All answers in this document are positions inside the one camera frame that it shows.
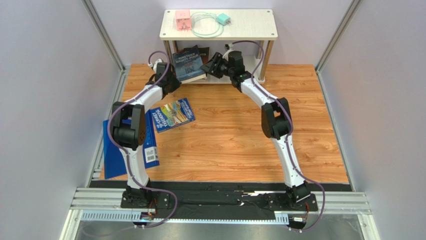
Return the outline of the blue 91-storey treehouse book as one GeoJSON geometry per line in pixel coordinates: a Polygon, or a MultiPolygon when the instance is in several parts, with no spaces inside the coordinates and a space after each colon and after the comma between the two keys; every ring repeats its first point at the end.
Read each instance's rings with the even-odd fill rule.
{"type": "Polygon", "coordinates": [[[182,98],[149,111],[158,133],[162,133],[196,120],[188,99],[182,98]]]}

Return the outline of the dark three days book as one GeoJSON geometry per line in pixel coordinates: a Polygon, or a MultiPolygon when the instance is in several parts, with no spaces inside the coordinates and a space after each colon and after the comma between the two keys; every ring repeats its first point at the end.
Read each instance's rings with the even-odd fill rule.
{"type": "Polygon", "coordinates": [[[202,64],[205,65],[210,60],[210,47],[199,47],[198,52],[200,54],[202,64]]]}

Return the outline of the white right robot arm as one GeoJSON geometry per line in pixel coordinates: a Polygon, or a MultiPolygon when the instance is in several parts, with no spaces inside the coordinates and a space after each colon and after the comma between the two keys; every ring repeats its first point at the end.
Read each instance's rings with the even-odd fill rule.
{"type": "Polygon", "coordinates": [[[240,51],[230,51],[226,58],[217,52],[200,69],[218,79],[229,77],[233,87],[260,107],[263,134],[274,144],[284,172],[284,199],[289,208],[304,206],[311,191],[293,146],[294,126],[287,99],[274,96],[257,82],[254,74],[246,70],[240,51]]]}

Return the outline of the dark nineteen eighty-four book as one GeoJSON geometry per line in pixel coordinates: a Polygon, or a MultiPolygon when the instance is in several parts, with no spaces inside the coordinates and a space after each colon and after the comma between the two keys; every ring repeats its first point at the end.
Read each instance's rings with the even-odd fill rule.
{"type": "Polygon", "coordinates": [[[207,78],[206,72],[200,69],[203,60],[197,45],[173,53],[172,60],[176,78],[182,84],[204,81],[207,78]]]}

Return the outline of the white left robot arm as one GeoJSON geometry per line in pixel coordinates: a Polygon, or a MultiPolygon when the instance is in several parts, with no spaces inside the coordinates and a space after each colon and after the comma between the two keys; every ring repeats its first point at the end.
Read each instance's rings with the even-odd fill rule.
{"type": "Polygon", "coordinates": [[[127,172],[127,186],[120,205],[124,209],[147,209],[155,203],[153,193],[156,189],[151,187],[144,161],[146,113],[181,85],[170,63],[159,62],[154,67],[155,74],[141,92],[127,101],[117,101],[112,105],[108,121],[108,137],[122,153],[127,172]]]}

